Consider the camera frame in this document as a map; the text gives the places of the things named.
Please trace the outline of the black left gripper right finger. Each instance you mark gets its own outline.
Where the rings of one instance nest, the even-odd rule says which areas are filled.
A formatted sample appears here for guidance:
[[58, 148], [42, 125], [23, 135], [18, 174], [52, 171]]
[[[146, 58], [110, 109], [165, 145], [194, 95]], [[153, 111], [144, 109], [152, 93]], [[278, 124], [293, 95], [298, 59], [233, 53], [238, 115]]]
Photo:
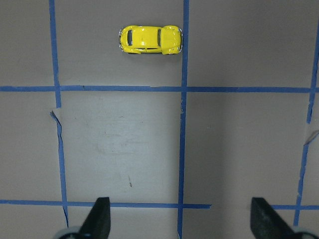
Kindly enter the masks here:
[[294, 231], [261, 197], [251, 199], [250, 229], [256, 239], [296, 239]]

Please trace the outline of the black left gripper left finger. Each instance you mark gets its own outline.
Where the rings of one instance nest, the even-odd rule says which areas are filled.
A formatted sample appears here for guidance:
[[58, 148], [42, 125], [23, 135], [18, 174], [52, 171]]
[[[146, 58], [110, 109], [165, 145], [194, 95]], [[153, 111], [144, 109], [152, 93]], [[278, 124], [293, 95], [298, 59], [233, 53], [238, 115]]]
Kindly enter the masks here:
[[98, 198], [78, 231], [80, 239], [107, 239], [110, 234], [110, 199]]

